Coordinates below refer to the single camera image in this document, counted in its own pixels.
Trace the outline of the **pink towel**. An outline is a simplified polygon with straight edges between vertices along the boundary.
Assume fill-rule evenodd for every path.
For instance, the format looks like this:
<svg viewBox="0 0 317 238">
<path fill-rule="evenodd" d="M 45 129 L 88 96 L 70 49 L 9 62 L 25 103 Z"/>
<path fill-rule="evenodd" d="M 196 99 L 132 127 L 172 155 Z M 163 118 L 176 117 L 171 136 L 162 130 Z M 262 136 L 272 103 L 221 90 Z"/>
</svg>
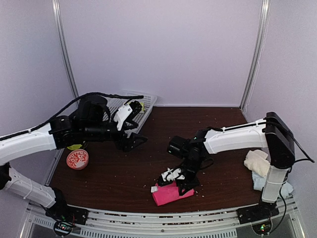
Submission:
<svg viewBox="0 0 317 238">
<path fill-rule="evenodd" d="M 151 193 L 156 205 L 162 206 L 173 201 L 193 196 L 195 191 L 191 189 L 183 195 L 179 195 L 178 186 L 174 181 L 173 183 L 166 186 L 159 186 L 158 184 L 152 186 Z"/>
</svg>

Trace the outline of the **green and white patterned towel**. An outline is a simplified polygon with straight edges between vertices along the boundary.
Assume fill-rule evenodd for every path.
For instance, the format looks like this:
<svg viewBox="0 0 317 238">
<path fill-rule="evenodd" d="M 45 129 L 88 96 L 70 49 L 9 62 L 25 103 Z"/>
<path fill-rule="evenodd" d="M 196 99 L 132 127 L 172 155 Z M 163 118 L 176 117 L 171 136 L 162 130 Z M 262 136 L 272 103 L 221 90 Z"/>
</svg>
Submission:
<svg viewBox="0 0 317 238">
<path fill-rule="evenodd" d="M 141 105 L 141 111 L 140 111 L 140 113 L 144 113 L 145 112 L 145 104 L 144 104 L 144 102 L 139 102 L 140 103 L 140 105 Z"/>
</svg>

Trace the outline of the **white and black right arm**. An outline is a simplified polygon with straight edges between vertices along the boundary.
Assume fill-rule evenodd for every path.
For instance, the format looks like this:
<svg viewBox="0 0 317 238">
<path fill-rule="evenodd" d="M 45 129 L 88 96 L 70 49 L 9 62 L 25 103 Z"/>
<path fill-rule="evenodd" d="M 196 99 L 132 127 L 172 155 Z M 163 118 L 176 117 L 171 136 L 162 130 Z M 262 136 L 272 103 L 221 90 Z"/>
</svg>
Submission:
<svg viewBox="0 0 317 238">
<path fill-rule="evenodd" d="M 200 184 L 197 173 L 202 170 L 202 163 L 211 160 L 212 155 L 248 149 L 245 166 L 265 178 L 260 202 L 254 207 L 254 215 L 264 219 L 273 211 L 273 204 L 281 196 L 280 191 L 288 173 L 298 162 L 296 147 L 306 156 L 306 161 L 314 161 L 275 112 L 268 112 L 263 119 L 251 123 L 207 127 L 197 131 L 191 139 L 180 136 L 171 139 L 167 152 L 182 159 L 182 162 L 162 173 L 159 184 L 163 186 L 175 182 L 179 195 L 184 195 Z"/>
</svg>

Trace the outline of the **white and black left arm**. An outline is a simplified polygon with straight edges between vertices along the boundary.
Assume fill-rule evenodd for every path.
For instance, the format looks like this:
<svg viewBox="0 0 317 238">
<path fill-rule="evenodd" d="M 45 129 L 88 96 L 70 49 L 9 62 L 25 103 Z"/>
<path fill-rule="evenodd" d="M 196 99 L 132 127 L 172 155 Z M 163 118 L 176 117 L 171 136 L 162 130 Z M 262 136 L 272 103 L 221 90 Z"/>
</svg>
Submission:
<svg viewBox="0 0 317 238">
<path fill-rule="evenodd" d="M 67 220 L 71 209 L 62 191 L 42 186 L 19 174 L 10 161 L 86 142 L 112 141 L 118 150 L 129 152 L 147 141 L 137 133 L 127 133 L 139 126 L 133 119 L 142 110 L 140 99 L 143 99 L 142 95 L 86 93 L 38 126 L 1 137 L 1 189 L 36 202 L 60 220 Z"/>
</svg>

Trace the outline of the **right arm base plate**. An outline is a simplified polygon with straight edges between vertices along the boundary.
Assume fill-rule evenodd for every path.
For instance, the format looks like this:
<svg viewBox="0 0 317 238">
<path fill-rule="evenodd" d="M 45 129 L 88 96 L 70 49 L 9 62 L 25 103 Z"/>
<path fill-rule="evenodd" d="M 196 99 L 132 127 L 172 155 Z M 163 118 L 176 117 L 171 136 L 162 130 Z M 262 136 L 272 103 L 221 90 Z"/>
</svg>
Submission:
<svg viewBox="0 0 317 238">
<path fill-rule="evenodd" d="M 275 205 L 254 205 L 236 210 L 240 224 L 253 223 L 279 215 Z"/>
</svg>

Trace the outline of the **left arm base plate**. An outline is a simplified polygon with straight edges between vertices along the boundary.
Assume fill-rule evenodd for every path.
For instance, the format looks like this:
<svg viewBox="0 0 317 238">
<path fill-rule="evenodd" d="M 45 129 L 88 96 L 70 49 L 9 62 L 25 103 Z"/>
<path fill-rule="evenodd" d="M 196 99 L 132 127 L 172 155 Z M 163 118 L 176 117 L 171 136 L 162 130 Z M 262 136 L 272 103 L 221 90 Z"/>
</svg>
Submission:
<svg viewBox="0 0 317 238">
<path fill-rule="evenodd" d="M 46 216 L 55 221 L 71 225 L 85 225 L 89 211 L 83 208 L 67 206 L 65 209 L 44 208 Z"/>
</svg>

